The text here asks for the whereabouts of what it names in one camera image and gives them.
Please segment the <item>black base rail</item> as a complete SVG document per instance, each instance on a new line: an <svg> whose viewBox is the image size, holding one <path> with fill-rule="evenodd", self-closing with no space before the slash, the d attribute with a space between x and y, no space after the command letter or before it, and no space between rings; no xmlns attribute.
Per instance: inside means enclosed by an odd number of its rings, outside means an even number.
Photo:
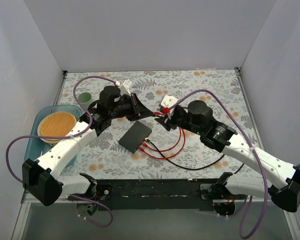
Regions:
<svg viewBox="0 0 300 240"><path fill-rule="evenodd" d="M76 193L69 200L85 198L99 202L110 210L194 209L234 214L237 197L221 195L214 189L216 179L102 179L87 194Z"/></svg>

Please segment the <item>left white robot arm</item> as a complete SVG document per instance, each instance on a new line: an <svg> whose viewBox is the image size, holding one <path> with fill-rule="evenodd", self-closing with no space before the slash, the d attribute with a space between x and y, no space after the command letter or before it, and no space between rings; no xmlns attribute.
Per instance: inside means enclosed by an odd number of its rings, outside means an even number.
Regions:
<svg viewBox="0 0 300 240"><path fill-rule="evenodd" d="M97 180L86 173L61 176L68 163L90 142L111 126L113 119L129 121L153 117L137 95L121 94L116 86L106 86L85 114L75 124L66 139L35 161L27 159L22 165L22 185L44 206L52 205L59 197L77 195L91 200L97 193Z"/></svg>

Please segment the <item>black network switch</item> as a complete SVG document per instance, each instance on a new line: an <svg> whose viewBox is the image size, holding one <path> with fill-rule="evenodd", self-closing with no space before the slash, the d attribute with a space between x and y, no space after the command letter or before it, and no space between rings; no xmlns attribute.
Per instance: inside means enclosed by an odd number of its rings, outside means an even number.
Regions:
<svg viewBox="0 0 300 240"><path fill-rule="evenodd" d="M134 154L142 142L152 133L152 129L136 121L118 141L130 153Z"/></svg>

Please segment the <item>orange woven plate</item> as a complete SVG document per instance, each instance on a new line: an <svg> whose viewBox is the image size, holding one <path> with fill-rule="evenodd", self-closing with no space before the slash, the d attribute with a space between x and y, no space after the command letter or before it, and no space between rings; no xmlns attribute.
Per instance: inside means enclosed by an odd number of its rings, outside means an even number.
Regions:
<svg viewBox="0 0 300 240"><path fill-rule="evenodd" d="M74 115L59 111L46 116L37 127L39 136L66 136L76 125L77 119Z"/></svg>

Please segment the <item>green plastic cup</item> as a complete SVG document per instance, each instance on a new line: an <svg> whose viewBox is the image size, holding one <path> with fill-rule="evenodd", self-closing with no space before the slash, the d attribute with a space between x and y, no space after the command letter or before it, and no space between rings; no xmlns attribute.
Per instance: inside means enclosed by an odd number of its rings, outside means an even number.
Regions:
<svg viewBox="0 0 300 240"><path fill-rule="evenodd" d="M94 102L93 96L89 92L81 93L77 99L86 109L88 109L89 106Z"/></svg>

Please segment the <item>floral tablecloth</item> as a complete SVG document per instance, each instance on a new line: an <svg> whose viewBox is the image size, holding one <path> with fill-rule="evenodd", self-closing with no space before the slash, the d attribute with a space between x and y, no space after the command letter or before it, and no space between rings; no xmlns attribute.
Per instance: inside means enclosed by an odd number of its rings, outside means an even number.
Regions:
<svg viewBox="0 0 300 240"><path fill-rule="evenodd" d="M156 111L163 96L183 99L183 106L193 100L205 102L214 117L232 128L243 128L252 144L258 135L246 105L242 86L231 70L70 72L61 89L59 104L75 105L75 96L88 92L94 100L111 80L132 81L130 91L151 111ZM126 118L112 121L97 139L90 142L63 169L63 176L86 173L96 179L186 179L218 178L224 172L257 178L259 174L240 161L204 146L198 135L186 131L165 130L154 118L142 123L152 129L149 136L169 160L145 147L134 154L119 145L119 139L132 126Z"/></svg>

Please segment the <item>teal plastic tray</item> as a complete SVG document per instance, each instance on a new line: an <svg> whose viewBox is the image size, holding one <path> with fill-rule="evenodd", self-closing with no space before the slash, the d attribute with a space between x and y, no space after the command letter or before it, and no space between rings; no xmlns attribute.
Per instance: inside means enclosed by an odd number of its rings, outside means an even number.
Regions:
<svg viewBox="0 0 300 240"><path fill-rule="evenodd" d="M82 115L82 110L76 105L62 104L45 107L36 115L30 134L37 136L40 122L48 115L57 112L70 113L76 118L76 120L78 120ZM51 150L52 147L53 145L49 145L39 138L30 138L27 143L24 160L36 160L38 157Z"/></svg>

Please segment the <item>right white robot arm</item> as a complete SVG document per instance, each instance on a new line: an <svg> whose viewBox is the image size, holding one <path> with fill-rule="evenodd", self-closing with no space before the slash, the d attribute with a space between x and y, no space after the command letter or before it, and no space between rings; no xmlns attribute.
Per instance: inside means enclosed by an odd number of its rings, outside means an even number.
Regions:
<svg viewBox="0 0 300 240"><path fill-rule="evenodd" d="M156 119L167 131L180 127L199 135L208 148L234 158L258 172L260 178L225 172L207 191L215 198L234 195L270 197L279 208L295 213L300 205L300 163L285 162L264 150L253 147L242 134L216 120L213 110L201 100L191 101L187 110L178 99L165 95L159 106L164 114Z"/></svg>

